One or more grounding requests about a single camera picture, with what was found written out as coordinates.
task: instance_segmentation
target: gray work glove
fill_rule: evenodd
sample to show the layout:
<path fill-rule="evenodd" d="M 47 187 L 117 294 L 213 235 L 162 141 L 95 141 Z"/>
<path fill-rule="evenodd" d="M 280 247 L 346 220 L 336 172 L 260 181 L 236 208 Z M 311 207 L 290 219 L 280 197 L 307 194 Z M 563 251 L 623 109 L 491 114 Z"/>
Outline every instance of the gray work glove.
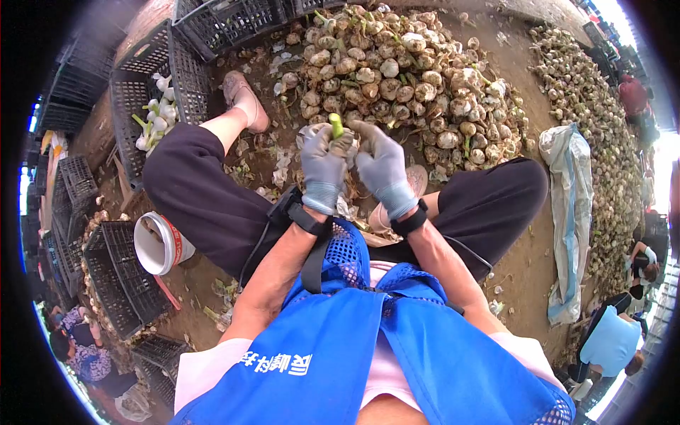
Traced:
<path fill-rule="evenodd" d="M 303 138 L 305 146 L 300 153 L 307 188 L 302 202 L 327 216 L 335 213 L 335 205 L 344 186 L 345 171 L 347 171 L 346 159 L 343 156 L 346 152 L 338 148 L 328 151 L 331 133 L 330 124 L 310 126 Z M 341 142 L 349 141 L 349 146 L 351 146 L 352 138 L 352 133 L 347 129 L 343 137 L 334 141 L 334 145 L 344 146 L 347 143 Z"/>
<path fill-rule="evenodd" d="M 400 218 L 418 204 L 406 178 L 404 149 L 374 125 L 351 121 L 349 126 L 361 136 L 356 156 L 361 181 L 383 203 L 390 220 Z"/>

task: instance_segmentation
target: blue vest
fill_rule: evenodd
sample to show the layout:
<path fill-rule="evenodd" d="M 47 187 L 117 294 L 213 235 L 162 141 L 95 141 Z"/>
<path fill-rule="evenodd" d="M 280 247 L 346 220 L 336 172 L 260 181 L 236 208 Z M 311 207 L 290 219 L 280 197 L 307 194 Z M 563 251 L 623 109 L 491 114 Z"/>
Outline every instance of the blue vest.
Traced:
<path fill-rule="evenodd" d="M 567 394 L 446 301 L 439 281 L 408 263 L 371 290 L 364 239 L 335 219 L 322 294 L 304 290 L 298 277 L 241 361 L 170 424 L 353 425 L 379 330 L 431 424 L 533 424 L 559 415 L 564 421 L 552 423 L 571 423 Z"/>

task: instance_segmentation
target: person in red shirt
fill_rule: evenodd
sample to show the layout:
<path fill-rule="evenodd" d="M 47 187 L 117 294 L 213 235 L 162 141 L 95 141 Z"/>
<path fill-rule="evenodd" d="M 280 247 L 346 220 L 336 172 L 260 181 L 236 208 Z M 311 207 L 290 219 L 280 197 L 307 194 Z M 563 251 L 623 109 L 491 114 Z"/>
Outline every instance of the person in red shirt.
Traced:
<path fill-rule="evenodd" d="M 647 89 L 640 83 L 640 80 L 628 74 L 621 77 L 622 83 L 619 84 L 619 95 L 621 102 L 626 109 L 628 121 L 634 124 L 647 109 Z"/>

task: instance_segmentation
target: beige shoe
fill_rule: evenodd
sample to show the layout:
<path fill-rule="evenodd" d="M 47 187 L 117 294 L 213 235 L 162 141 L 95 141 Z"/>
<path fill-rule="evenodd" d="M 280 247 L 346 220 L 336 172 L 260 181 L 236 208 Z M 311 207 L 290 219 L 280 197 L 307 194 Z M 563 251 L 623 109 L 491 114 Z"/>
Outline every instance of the beige shoe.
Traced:
<path fill-rule="evenodd" d="M 425 194 L 428 181 L 428 174 L 425 167 L 418 164 L 410 166 L 406 169 L 406 179 L 418 198 Z M 369 226 L 371 227 L 371 230 L 376 233 L 385 233 L 392 228 L 390 219 L 387 217 L 387 210 L 382 203 L 378 204 L 373 212 L 371 212 L 371 215 L 369 216 Z"/>
<path fill-rule="evenodd" d="M 229 71 L 224 76 L 224 81 L 222 82 L 222 91 L 224 92 L 224 100 L 226 101 L 226 106 L 231 109 L 234 106 L 234 98 L 236 94 L 242 88 L 246 89 L 255 98 L 256 111 L 255 111 L 255 121 L 252 125 L 248 127 L 248 131 L 251 133 L 264 133 L 269 128 L 269 117 L 265 109 L 260 103 L 260 99 L 257 98 L 250 84 L 245 80 L 245 76 L 238 71 Z"/>

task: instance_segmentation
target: knee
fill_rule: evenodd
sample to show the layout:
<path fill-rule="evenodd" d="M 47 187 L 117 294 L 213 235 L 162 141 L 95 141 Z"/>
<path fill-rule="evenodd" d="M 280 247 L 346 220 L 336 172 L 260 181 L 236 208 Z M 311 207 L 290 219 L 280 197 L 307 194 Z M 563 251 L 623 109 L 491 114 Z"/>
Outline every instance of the knee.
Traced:
<path fill-rule="evenodd" d="M 513 164 L 517 170 L 520 188 L 540 207 L 548 194 L 548 176 L 543 165 L 529 158 L 518 158 Z"/>

